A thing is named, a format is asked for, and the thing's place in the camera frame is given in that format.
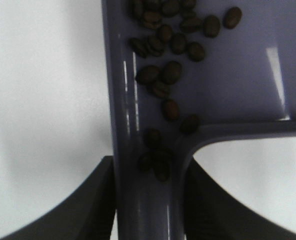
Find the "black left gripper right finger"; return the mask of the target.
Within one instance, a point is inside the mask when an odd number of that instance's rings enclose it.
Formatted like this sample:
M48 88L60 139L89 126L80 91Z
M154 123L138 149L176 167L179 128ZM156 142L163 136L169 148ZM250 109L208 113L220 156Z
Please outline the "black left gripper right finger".
M189 240L296 240L232 197L194 159L185 175L184 232Z

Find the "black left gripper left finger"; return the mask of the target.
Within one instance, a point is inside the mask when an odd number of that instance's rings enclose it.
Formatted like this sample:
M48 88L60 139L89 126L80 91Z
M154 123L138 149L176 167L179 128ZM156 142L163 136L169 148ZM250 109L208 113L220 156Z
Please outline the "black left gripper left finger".
M109 240L116 213L113 157L48 213L4 236L5 240Z

